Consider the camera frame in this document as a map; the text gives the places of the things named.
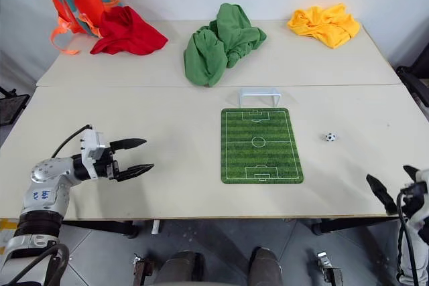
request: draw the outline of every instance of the black chair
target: black chair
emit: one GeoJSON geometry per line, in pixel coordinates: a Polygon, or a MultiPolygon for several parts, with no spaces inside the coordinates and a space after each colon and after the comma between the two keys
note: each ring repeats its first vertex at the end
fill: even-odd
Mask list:
{"type": "Polygon", "coordinates": [[[25,108],[29,95],[17,95],[15,88],[8,92],[1,86],[0,93],[5,96],[0,98],[0,127],[2,127],[15,122],[20,112],[25,108]]]}
{"type": "Polygon", "coordinates": [[[410,66],[400,66],[396,73],[411,94],[416,94],[429,107],[429,88],[421,80],[429,79],[429,44],[410,66]]]}

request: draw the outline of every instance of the gray floor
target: gray floor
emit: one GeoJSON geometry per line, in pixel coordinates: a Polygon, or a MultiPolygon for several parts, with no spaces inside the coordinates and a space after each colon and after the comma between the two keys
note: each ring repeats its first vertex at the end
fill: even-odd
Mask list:
{"type": "Polygon", "coordinates": [[[207,281],[246,285],[248,260],[256,246],[268,247],[278,256],[288,286],[328,285],[314,263],[319,251],[326,251],[343,270],[346,286],[397,285],[397,222],[323,236],[313,235],[305,220],[169,220],[162,222],[159,235],[150,234],[151,222],[139,224],[142,231],[134,239],[63,226],[60,239],[69,246],[71,260],[62,285],[131,286],[134,253],[150,256],[159,269],[182,250],[205,256],[207,281]]]}

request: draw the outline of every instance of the green mat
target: green mat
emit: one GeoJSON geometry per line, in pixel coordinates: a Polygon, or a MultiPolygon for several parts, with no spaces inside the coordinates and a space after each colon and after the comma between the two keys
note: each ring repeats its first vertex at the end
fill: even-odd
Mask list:
{"type": "Polygon", "coordinates": [[[287,109],[224,109],[221,141],[225,184],[304,180],[287,109]]]}

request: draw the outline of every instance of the table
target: table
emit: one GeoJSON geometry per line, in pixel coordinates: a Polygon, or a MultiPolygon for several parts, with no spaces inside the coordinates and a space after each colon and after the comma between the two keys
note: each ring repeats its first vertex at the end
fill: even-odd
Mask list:
{"type": "MultiPolygon", "coordinates": [[[[126,182],[72,188],[66,219],[383,216],[367,173],[395,194],[410,181],[403,164],[428,166],[429,124],[403,85],[283,86],[279,106],[290,110],[304,183],[223,184],[221,109],[237,107],[238,90],[39,87],[0,149],[1,216],[19,214],[30,169],[87,123],[107,141],[148,140],[118,152],[120,167],[156,166],[126,182]],[[327,143],[331,131],[339,138],[327,143]]],[[[75,139],[59,156],[78,152],[75,139]]]]}
{"type": "MultiPolygon", "coordinates": [[[[69,48],[82,52],[60,55],[38,86],[192,87],[184,76],[183,51],[192,33],[207,23],[151,22],[170,41],[148,56],[91,55],[97,39],[78,35],[69,48]]],[[[285,21],[252,24],[265,31],[267,39],[258,50],[227,69],[217,87],[401,84],[364,28],[332,50],[318,40],[294,34],[285,21]]]]}

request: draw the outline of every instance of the small soccer ball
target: small soccer ball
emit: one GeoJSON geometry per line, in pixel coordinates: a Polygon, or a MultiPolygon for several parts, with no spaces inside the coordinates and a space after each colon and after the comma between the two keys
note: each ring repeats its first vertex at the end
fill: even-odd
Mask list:
{"type": "Polygon", "coordinates": [[[328,133],[324,136],[325,140],[328,142],[333,142],[336,140],[336,135],[334,133],[328,133]]]}

